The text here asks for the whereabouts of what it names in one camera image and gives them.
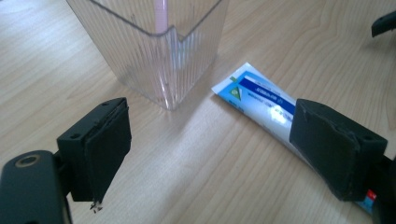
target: toothpaste tube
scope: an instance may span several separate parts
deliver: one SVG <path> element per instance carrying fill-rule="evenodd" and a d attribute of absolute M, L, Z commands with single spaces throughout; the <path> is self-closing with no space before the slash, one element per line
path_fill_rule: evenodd
<path fill-rule="evenodd" d="M 305 161 L 289 142 L 296 101 L 249 63 L 245 63 L 212 91 L 259 123 L 283 145 Z"/>

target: transparent plastic cup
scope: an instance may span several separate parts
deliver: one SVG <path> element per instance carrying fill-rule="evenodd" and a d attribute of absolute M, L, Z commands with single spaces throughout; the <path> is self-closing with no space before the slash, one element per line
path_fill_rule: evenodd
<path fill-rule="evenodd" d="M 217 55 L 229 0 L 67 0 L 118 80 L 175 109 Z"/>

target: light wood desk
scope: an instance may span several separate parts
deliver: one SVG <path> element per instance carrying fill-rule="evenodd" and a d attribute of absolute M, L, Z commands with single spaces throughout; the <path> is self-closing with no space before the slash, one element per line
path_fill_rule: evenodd
<path fill-rule="evenodd" d="M 371 223 L 210 88 L 249 62 L 294 98 L 329 105 L 396 154 L 396 33 L 371 38 L 393 0 L 232 0 L 219 56 L 179 109 L 120 84 L 64 0 L 0 1 L 0 165 L 125 96 L 132 149 L 104 209 L 75 223 Z"/>

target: black plastic part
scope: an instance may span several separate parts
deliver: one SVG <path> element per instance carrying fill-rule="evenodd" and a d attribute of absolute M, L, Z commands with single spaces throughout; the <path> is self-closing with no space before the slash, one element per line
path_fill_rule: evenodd
<path fill-rule="evenodd" d="M 372 36 L 381 35 L 386 31 L 396 28 L 396 11 L 385 15 L 376 20 L 372 25 Z"/>
<path fill-rule="evenodd" d="M 58 168 L 58 176 L 59 181 L 61 182 L 62 194 L 64 195 L 64 197 L 66 197 L 67 194 L 70 193 L 73 181 L 73 172 L 71 171 L 71 168 L 67 166 L 64 161 L 62 161 L 60 151 L 57 151 L 53 157 L 56 162 L 56 167 Z"/>
<path fill-rule="evenodd" d="M 290 142 L 342 201 L 362 201 L 369 169 L 388 141 L 326 105 L 299 99 Z"/>
<path fill-rule="evenodd" d="M 74 201 L 103 200 L 131 138 L 128 105 L 119 98 L 97 106 L 57 139 L 59 160 L 72 168 L 65 182 L 70 183 Z"/>
<path fill-rule="evenodd" d="M 0 182 L 0 222 L 4 224 L 71 223 L 52 153 L 22 154 L 3 168 Z"/>
<path fill-rule="evenodd" d="M 366 185 L 375 192 L 374 224 L 396 223 L 396 161 L 387 157 L 372 167 Z"/>

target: screw hole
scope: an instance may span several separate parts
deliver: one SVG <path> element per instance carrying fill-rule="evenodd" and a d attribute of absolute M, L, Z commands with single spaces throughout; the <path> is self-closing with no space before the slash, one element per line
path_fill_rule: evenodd
<path fill-rule="evenodd" d="M 78 137 L 80 137 L 79 133 L 74 133 L 73 135 L 70 136 L 71 139 L 76 139 Z"/>
<path fill-rule="evenodd" d="M 38 161 L 38 159 L 40 159 L 39 155 L 30 155 L 27 157 L 23 157 L 22 159 L 18 160 L 15 163 L 15 166 L 18 168 L 31 166 L 31 165 L 34 165 Z"/>

